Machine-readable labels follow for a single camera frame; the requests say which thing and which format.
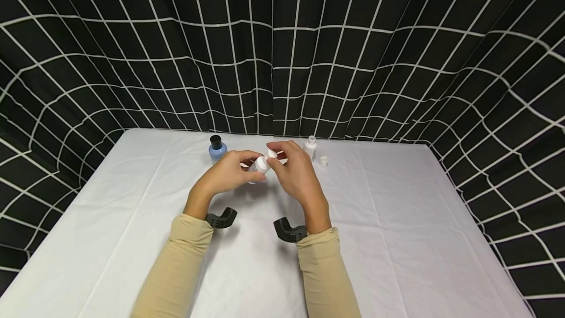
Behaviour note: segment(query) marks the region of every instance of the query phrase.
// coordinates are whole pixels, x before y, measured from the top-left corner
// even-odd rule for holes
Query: long sleeve shirt
[[[181,214],[135,301],[132,318],[185,318],[213,229]],[[309,318],[361,317],[336,228],[297,243]]]

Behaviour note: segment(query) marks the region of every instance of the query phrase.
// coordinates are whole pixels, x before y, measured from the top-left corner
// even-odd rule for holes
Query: white bottle
[[[267,163],[267,159],[276,159],[277,153],[273,150],[267,151],[265,155],[259,157],[253,162],[248,169],[248,172],[259,172],[259,173],[267,173],[271,169],[271,166]]]
[[[302,150],[304,150],[306,154],[308,154],[311,161],[314,161],[314,159],[316,158],[316,148],[317,148],[316,137],[310,135],[308,137],[308,140],[306,140],[306,142],[304,143]]]

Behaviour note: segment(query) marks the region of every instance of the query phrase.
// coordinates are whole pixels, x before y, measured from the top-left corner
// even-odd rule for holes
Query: black and white grid curtain
[[[0,0],[0,292],[129,128],[425,143],[565,312],[565,0]]]

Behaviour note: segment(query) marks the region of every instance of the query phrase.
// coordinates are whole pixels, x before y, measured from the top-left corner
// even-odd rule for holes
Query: hand
[[[282,150],[278,159],[288,159],[284,165],[278,159],[268,159],[267,163],[277,174],[282,188],[302,205],[308,232],[320,233],[331,228],[328,200],[308,154],[293,141],[272,142],[267,147]]]
[[[230,191],[247,182],[265,180],[259,172],[247,172],[243,163],[251,166],[262,154],[254,151],[227,151],[225,155],[194,184],[183,213],[204,220],[214,195]]]

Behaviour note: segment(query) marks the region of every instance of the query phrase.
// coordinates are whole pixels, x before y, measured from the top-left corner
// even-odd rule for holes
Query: right hand
[[[331,228],[330,207],[309,155],[292,140],[267,143],[267,147],[282,151],[278,159],[288,159],[284,165],[278,159],[267,159],[267,163],[277,174],[282,188],[302,205],[308,232],[320,233]]]

